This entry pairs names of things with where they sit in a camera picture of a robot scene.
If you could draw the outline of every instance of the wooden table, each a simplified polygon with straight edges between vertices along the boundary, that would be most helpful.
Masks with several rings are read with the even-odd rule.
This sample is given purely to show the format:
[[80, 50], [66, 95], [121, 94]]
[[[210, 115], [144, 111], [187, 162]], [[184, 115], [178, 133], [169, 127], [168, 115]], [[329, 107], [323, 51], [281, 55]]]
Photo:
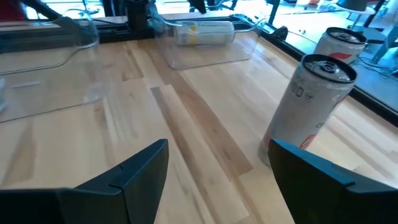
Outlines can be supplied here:
[[[98, 56], [128, 100], [128, 147], [108, 148], [114, 136], [104, 132], [122, 124], [95, 104], [1, 123], [1, 188], [74, 187], [167, 138], [156, 223], [293, 223], [257, 147], [294, 59], [265, 40], [248, 61], [182, 71], [167, 66], [154, 40], [103, 44]], [[308, 150], [398, 187], [398, 129], [350, 97]]]

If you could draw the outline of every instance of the plastic container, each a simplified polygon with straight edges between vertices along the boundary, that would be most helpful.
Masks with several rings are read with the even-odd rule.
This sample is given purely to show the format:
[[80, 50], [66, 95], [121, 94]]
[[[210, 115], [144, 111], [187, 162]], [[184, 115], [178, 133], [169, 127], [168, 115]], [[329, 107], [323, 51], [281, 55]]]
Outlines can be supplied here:
[[2, 189], [74, 187], [120, 162], [111, 152], [128, 145], [121, 80], [105, 74], [98, 31], [79, 13], [0, 25]]
[[258, 4], [253, 7], [254, 2], [234, 6], [224, 1], [208, 6], [206, 14], [190, 12], [193, 9], [189, 7], [183, 14], [160, 14], [157, 6], [163, 11], [173, 10], [150, 2], [149, 22], [155, 31], [157, 47], [174, 69], [249, 59], [266, 21], [256, 10], [261, 9]]

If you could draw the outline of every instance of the can lid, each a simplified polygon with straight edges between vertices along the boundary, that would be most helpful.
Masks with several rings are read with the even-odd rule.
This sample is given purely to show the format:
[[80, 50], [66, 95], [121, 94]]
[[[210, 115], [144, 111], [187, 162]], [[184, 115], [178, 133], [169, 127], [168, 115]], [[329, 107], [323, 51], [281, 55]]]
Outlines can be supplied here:
[[356, 72], [341, 60], [326, 56], [311, 54], [302, 59], [302, 64], [312, 74], [335, 83], [352, 83]]
[[329, 27], [326, 29], [326, 33], [336, 40], [340, 40], [350, 44], [365, 44], [367, 39], [365, 36], [340, 27]]

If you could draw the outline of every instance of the black equipment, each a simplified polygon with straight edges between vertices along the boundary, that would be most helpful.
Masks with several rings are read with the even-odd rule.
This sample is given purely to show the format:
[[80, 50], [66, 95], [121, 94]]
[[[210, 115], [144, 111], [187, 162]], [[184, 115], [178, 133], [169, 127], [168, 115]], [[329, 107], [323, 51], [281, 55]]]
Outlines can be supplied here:
[[296, 224], [398, 223], [398, 189], [280, 140], [268, 155]]
[[161, 139], [74, 189], [0, 190], [0, 223], [153, 223], [168, 161]]

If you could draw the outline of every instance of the desk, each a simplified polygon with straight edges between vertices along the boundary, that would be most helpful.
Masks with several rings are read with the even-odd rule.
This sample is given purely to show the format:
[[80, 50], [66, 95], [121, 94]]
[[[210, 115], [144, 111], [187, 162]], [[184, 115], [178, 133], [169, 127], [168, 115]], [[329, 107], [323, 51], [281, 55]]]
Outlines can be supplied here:
[[[90, 107], [4, 123], [0, 142], [16, 142], [0, 151], [2, 189], [74, 187], [167, 138], [169, 170], [156, 223], [293, 223], [257, 147], [297, 66], [294, 59], [265, 40], [248, 61], [183, 71], [167, 66], [154, 40], [103, 44], [98, 55], [104, 72], [123, 82], [132, 144], [107, 150], [98, 139], [107, 124], [91, 125], [103, 116], [80, 116], [80, 110], [94, 111]], [[43, 136], [49, 123], [60, 129]], [[93, 140], [99, 144], [86, 148]], [[398, 129], [350, 97], [308, 150], [398, 187]]]

